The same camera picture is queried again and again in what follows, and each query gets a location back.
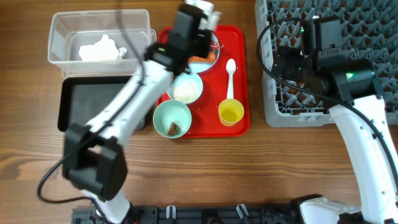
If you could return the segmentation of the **red snack wrapper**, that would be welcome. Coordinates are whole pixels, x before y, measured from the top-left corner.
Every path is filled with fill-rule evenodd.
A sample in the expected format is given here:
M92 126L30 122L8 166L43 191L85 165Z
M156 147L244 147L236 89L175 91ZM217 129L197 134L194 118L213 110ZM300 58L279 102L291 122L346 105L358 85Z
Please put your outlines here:
M221 50L222 48L223 48L223 46L220 45L220 43L217 40L211 40L211 42L210 42L210 50L218 51L218 50Z

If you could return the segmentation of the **orange carrot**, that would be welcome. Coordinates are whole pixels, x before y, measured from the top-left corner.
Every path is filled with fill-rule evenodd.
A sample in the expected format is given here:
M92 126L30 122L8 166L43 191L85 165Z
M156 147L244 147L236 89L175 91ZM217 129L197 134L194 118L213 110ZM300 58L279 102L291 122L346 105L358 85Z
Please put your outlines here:
M210 51L206 58L192 56L189 58L190 63L214 63L216 61L216 54L214 51Z

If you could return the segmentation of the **light blue rice bowl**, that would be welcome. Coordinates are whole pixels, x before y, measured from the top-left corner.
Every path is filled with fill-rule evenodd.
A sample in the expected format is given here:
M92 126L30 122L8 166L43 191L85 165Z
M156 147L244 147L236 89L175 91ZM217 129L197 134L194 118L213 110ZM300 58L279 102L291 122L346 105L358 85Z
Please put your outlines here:
M196 102L203 92L203 81L197 73L182 73L167 90L171 100L180 101L186 105Z

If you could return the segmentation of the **mint green bowl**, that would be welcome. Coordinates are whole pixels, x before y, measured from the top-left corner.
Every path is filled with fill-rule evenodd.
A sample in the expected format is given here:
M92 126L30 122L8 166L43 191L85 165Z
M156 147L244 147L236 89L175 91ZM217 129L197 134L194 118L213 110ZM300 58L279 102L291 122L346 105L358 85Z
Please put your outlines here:
M175 124L174 135L169 135L167 131L171 124ZM156 107L153 114L153 124L155 130L163 137L176 139L188 132L192 124L192 114L184 103L177 100L167 100Z

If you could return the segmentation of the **white tissue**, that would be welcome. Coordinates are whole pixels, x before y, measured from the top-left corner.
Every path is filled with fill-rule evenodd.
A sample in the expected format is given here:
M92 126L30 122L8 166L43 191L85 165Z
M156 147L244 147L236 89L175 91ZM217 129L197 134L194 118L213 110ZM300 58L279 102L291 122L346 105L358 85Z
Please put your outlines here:
M79 56L84 62L120 60L127 53L125 47L117 48L113 39L103 35L101 40L93 45L82 45L79 49Z

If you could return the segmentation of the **brown food scrap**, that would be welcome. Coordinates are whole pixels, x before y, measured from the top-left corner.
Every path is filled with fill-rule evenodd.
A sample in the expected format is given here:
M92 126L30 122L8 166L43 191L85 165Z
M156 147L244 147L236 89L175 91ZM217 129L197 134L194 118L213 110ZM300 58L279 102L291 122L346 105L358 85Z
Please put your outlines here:
M178 126L174 122L171 122L168 130L166 130L166 134L169 136L175 136L178 134Z

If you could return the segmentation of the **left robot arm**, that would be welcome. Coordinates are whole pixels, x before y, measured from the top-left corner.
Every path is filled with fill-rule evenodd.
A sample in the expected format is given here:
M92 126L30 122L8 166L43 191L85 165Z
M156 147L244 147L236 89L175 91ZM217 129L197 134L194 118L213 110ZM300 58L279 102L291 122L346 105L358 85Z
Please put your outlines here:
M141 119L173 83L190 73L192 56L208 56L220 13L209 1L180 5L166 43L150 45L130 79L98 115L65 132L62 172L91 200L103 221L123 223L130 202L122 186L127 176L123 148Z

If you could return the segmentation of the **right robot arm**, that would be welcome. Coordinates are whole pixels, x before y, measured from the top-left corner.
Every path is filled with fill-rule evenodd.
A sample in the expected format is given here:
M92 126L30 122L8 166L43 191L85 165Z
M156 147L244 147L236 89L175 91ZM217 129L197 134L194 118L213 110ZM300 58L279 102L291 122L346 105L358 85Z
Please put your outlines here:
M297 20L300 48L277 49L270 75L325 101L353 166L361 205L351 208L321 196L295 202L301 223L396 223L397 151L387 125L382 86L373 64L351 60L340 20Z

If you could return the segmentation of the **grey dishwasher rack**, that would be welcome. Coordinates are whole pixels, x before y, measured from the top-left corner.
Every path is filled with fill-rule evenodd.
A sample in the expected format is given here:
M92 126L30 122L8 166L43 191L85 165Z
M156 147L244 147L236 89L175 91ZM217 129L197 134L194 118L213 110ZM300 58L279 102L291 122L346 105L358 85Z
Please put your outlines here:
M254 5L257 33L283 18L337 16L343 45L352 59L366 58L384 90L388 124L397 124L397 1L268 1ZM323 126L332 122L321 100L262 78L266 122L275 128Z

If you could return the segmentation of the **black waste tray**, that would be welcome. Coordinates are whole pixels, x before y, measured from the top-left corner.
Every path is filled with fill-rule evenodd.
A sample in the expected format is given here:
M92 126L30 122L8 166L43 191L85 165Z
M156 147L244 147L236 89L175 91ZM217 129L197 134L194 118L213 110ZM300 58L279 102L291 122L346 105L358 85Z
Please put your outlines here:
M58 130L64 132L73 123L86 124L109 105L129 79L129 76L65 79L60 98Z

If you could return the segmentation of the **light blue plate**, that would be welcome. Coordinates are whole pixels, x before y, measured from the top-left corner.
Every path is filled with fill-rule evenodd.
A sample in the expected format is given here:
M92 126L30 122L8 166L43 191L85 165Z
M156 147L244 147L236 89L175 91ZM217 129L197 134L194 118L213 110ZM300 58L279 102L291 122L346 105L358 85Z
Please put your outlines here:
M216 37L216 35L214 35L214 34L212 34L211 39L219 41L218 38ZM202 73L202 72L209 70L217 62L218 57L220 55L220 50L214 51L214 53L216 54L216 61L214 63L190 63L190 62L188 62L188 66L189 66L190 70L195 73Z

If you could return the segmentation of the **white plastic spoon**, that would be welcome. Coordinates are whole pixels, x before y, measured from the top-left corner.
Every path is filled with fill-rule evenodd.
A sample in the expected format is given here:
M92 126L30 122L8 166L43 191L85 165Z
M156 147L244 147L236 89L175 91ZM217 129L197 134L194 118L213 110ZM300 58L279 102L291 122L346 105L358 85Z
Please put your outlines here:
M226 71L228 73L228 88L227 88L226 98L233 99L234 98L233 75L236 71L236 62L233 58L227 61Z

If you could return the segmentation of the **yellow plastic cup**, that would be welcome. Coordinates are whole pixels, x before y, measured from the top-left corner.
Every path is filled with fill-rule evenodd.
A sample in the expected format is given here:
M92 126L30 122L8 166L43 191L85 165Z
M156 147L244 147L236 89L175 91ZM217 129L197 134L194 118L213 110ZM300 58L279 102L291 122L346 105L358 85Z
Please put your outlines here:
M240 101L225 99L218 106L220 122L224 126L234 126L244 116L244 107Z

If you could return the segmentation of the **clear plastic bin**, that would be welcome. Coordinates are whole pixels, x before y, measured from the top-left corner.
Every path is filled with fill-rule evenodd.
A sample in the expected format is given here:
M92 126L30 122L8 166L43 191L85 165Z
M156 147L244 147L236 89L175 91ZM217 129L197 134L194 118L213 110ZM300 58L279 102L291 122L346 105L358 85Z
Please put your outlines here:
M120 60L84 62L78 52L82 45L93 45L108 35L127 53ZM64 78L130 75L145 49L156 42L145 9L58 12L49 32L48 61Z

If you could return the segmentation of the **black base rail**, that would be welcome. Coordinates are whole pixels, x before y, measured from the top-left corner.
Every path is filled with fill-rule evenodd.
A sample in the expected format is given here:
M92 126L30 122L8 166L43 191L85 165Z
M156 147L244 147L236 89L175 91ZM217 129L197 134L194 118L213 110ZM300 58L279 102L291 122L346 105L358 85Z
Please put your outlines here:
M76 208L71 224L140 223L140 224L206 224L206 223L303 223L300 212L289 204L234 207L168 207L102 205Z

